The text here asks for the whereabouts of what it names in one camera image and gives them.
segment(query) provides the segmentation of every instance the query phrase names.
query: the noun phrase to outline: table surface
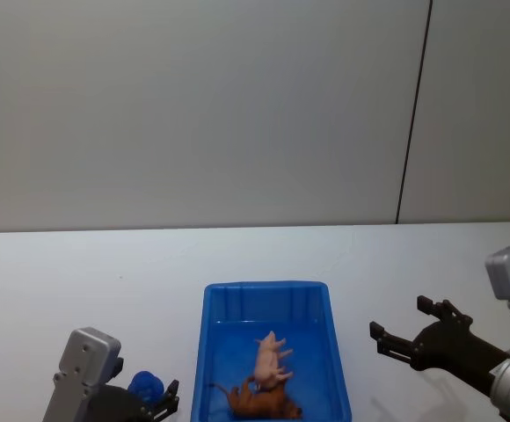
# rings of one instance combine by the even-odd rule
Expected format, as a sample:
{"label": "table surface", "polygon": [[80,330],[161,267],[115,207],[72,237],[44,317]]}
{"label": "table surface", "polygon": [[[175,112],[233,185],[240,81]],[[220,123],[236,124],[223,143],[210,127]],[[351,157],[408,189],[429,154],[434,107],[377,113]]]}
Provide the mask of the table surface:
{"label": "table surface", "polygon": [[0,421],[42,419],[69,333],[90,325],[122,343],[113,384],[143,369],[179,379],[171,422],[188,422],[203,288],[237,280],[329,286],[353,420],[501,420],[452,375],[376,354],[368,323],[414,338],[433,321],[416,296],[448,298],[509,348],[510,311],[484,268],[509,244],[510,223],[0,234]]}

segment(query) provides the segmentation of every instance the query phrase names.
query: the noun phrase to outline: white wall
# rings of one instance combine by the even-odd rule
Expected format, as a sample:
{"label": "white wall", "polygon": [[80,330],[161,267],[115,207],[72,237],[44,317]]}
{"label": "white wall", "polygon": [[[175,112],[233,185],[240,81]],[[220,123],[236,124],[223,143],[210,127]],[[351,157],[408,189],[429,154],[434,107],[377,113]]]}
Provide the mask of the white wall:
{"label": "white wall", "polygon": [[427,0],[0,0],[0,230],[393,222]]}
{"label": "white wall", "polygon": [[435,0],[401,222],[510,220],[510,0]]}

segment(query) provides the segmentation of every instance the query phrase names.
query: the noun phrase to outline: toy dog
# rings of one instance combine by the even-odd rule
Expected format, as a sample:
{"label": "toy dog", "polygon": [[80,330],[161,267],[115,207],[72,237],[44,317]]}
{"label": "toy dog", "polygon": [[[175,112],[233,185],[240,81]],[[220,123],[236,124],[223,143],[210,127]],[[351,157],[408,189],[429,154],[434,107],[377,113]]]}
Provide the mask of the toy dog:
{"label": "toy dog", "polygon": [[274,331],[269,332],[268,336],[259,342],[259,351],[257,353],[257,363],[253,370],[253,376],[259,389],[273,389],[279,382],[286,381],[294,373],[284,374],[284,367],[279,367],[279,359],[292,353],[292,349],[280,352],[282,346],[287,342],[285,338],[276,341]]}
{"label": "toy dog", "polygon": [[249,383],[255,381],[250,376],[241,386],[231,389],[229,393],[219,384],[212,383],[210,387],[216,387],[228,398],[228,404],[234,416],[237,418],[259,418],[259,419],[302,419],[302,409],[284,392],[285,382],[280,382],[271,391],[262,391],[253,394],[249,390]]}

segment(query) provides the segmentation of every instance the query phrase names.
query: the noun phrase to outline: brown toy dog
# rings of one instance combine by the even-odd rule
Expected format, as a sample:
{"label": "brown toy dog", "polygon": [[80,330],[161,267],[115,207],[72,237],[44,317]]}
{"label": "brown toy dog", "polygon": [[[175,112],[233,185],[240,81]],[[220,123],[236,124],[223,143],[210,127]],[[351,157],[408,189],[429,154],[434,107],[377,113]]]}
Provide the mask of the brown toy dog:
{"label": "brown toy dog", "polygon": [[249,390],[249,383],[255,381],[250,376],[241,386],[228,392],[221,385],[212,383],[210,387],[221,390],[228,398],[228,404],[237,418],[260,418],[260,419],[302,419],[302,409],[286,395],[284,384],[280,382],[270,391],[262,391],[253,394]]}

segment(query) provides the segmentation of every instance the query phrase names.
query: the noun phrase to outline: plastic bin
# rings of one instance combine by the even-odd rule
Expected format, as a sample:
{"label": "plastic bin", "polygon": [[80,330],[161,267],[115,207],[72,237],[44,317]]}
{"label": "plastic bin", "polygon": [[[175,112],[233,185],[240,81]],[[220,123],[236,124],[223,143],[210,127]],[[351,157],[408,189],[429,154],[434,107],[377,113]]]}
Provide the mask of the plastic bin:
{"label": "plastic bin", "polygon": [[327,286],[312,281],[238,282],[206,287],[194,383],[192,422],[234,420],[217,382],[240,386],[255,366],[258,344],[270,330],[286,338],[284,358],[294,377],[287,393],[303,420],[350,421]]}

